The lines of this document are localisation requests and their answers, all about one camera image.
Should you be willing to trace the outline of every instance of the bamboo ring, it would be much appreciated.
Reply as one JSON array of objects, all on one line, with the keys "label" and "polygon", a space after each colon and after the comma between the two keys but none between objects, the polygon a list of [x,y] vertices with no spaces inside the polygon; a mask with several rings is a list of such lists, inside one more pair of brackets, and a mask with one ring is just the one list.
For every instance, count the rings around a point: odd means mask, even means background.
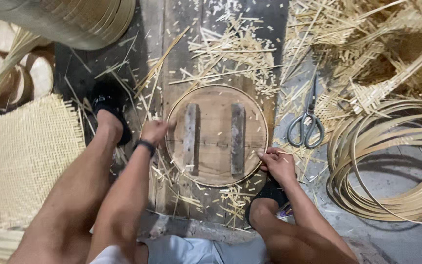
[{"label": "bamboo ring", "polygon": [[[328,195],[338,206],[368,219],[422,224],[422,182],[401,195],[376,199],[363,182],[357,165],[368,154],[380,149],[399,145],[422,146],[422,127],[388,132],[394,126],[422,119],[422,100],[388,100],[377,111],[389,115],[412,109],[420,113],[392,118],[375,126],[372,123],[381,118],[375,113],[349,117],[338,123],[328,146],[331,176],[326,186]],[[351,186],[348,180],[351,170],[368,197]]]}]

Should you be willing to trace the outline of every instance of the woven bamboo mat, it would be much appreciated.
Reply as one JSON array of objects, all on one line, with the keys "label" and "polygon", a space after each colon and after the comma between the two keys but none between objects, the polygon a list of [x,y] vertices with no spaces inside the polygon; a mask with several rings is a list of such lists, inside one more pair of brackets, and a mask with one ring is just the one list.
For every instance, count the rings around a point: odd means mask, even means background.
[{"label": "woven bamboo mat", "polygon": [[0,116],[0,227],[27,226],[85,147],[77,113],[59,95]]}]

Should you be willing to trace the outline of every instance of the coiled bamboo strip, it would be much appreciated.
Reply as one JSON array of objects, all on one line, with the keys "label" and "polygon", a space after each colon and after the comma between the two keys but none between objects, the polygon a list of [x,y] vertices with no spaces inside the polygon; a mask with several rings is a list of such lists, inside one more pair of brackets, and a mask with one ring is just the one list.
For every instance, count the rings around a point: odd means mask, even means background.
[{"label": "coiled bamboo strip", "polygon": [[121,37],[135,0],[0,0],[0,19],[73,48],[103,48]]},{"label": "coiled bamboo strip", "polygon": [[[422,127],[399,127],[422,120],[422,100],[388,100],[377,111],[390,115],[399,111],[418,114],[384,118],[376,113],[349,117],[338,123],[328,146],[331,176],[327,193],[338,206],[357,216],[382,221],[410,221],[422,224],[422,182],[409,191],[389,198],[375,198],[362,180],[357,163],[368,154],[393,146],[422,146]],[[353,171],[368,197],[359,194],[351,185],[348,175]]]}]

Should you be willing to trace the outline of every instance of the wristband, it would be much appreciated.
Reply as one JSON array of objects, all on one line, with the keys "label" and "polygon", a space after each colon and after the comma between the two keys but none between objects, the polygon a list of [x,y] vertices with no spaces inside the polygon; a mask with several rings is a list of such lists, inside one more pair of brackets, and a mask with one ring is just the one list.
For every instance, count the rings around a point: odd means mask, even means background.
[{"label": "wristband", "polygon": [[149,151],[151,152],[151,158],[154,156],[154,153],[156,153],[156,147],[152,145],[151,143],[149,143],[148,141],[144,141],[144,140],[136,141],[135,145],[133,146],[133,152],[136,150],[136,148],[139,145],[143,145],[149,149]]}]

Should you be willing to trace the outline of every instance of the shorts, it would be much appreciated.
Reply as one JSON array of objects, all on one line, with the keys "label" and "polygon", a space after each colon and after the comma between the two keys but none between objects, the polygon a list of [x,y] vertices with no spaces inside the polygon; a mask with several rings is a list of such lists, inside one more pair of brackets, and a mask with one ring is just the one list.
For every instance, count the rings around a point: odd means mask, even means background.
[{"label": "shorts", "polygon": [[[264,264],[269,263],[261,238],[229,245],[202,238],[181,238],[175,235],[140,240],[148,246],[148,264]],[[130,264],[119,246],[108,246],[91,264]]]}]

